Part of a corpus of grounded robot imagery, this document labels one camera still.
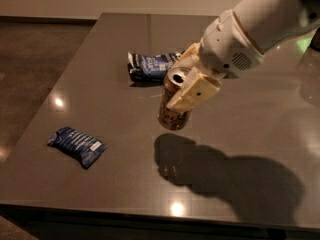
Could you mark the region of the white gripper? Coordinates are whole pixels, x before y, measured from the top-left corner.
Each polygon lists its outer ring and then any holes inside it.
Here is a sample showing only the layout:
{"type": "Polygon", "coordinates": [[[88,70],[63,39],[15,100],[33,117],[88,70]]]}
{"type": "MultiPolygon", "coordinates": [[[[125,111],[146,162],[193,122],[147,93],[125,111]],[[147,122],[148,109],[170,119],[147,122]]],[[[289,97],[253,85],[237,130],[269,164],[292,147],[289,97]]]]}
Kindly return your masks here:
{"type": "MultiPolygon", "coordinates": [[[[233,10],[224,11],[205,30],[200,44],[190,45],[170,68],[191,70],[204,65],[226,78],[236,79],[259,66],[264,54],[252,41],[233,10]]],[[[198,71],[191,71],[166,107],[182,114],[204,103],[220,91],[221,82],[198,71]]]]}

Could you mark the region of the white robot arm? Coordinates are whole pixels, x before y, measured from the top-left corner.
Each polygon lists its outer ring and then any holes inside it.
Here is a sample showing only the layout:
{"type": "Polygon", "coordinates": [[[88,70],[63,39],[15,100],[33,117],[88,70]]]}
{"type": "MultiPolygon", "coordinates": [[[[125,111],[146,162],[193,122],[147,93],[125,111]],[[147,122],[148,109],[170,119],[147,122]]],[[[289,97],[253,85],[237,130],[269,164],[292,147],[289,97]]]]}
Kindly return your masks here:
{"type": "Polygon", "coordinates": [[[318,27],[319,1],[242,0],[224,11],[178,62],[189,73],[167,108],[192,110],[219,92],[222,79],[242,77],[282,41],[318,27]]]}

